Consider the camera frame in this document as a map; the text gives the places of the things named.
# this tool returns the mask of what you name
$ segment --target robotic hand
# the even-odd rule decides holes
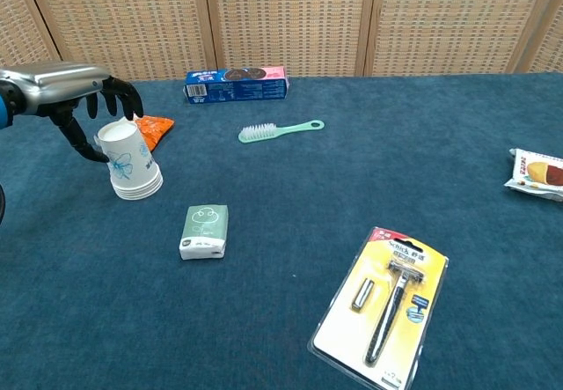
[[[42,62],[0,68],[0,129],[12,125],[17,114],[49,117],[80,155],[91,161],[109,162],[87,141],[72,115],[82,97],[86,97],[88,115],[98,113],[101,92],[109,113],[117,115],[115,97],[123,105],[128,120],[134,114],[143,117],[143,103],[132,84],[112,77],[103,67],[73,62]],[[4,216],[4,193],[0,187],[0,223]]]

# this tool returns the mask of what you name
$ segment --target plastic blister packaging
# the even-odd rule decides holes
[[[367,387],[407,390],[448,262],[416,239],[374,228],[308,349]]]

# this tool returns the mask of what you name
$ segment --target blue and pink box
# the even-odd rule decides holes
[[[188,71],[184,94],[191,104],[284,99],[289,80],[284,67]]]

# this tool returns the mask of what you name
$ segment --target white paper cup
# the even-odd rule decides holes
[[[95,140],[110,159],[107,166],[117,196],[137,200],[160,189],[160,168],[134,121],[109,123],[99,130]]]

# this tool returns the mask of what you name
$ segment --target orange snack bag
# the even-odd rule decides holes
[[[163,136],[170,131],[174,125],[174,120],[144,115],[142,118],[136,117],[135,123],[141,131],[149,150],[153,151]]]

